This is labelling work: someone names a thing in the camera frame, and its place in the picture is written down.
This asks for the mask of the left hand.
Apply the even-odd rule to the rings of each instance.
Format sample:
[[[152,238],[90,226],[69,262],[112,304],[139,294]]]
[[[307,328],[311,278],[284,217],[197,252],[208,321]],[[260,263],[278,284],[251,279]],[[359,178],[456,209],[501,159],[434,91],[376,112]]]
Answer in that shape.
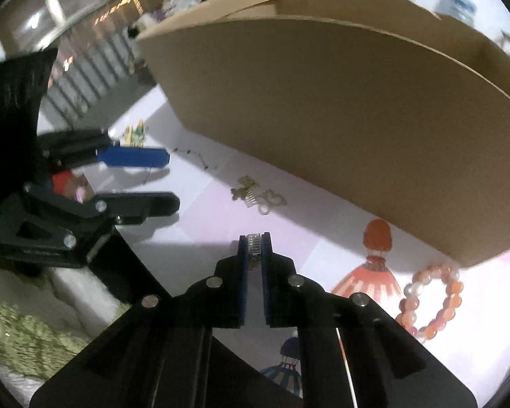
[[[56,173],[51,177],[53,192],[80,204],[90,201],[95,192],[84,174],[76,175],[70,170]]]

